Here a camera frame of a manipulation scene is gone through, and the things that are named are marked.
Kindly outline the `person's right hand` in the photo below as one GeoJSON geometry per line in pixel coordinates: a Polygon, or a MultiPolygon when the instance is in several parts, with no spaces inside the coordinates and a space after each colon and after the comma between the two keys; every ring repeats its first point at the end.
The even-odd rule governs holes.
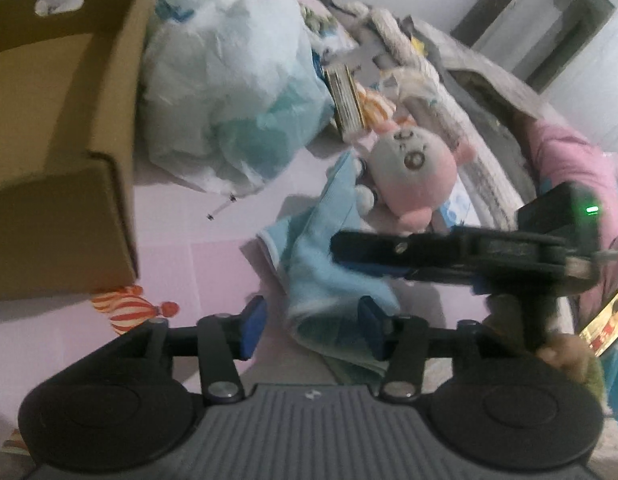
{"type": "MultiPolygon", "coordinates": [[[[484,319],[484,324],[513,348],[525,350],[521,308],[515,298],[508,295],[489,296],[486,304],[489,315],[484,319]]],[[[573,334],[550,332],[546,342],[533,354],[573,382],[583,385],[603,403],[603,368],[582,338],[573,334]]]]}

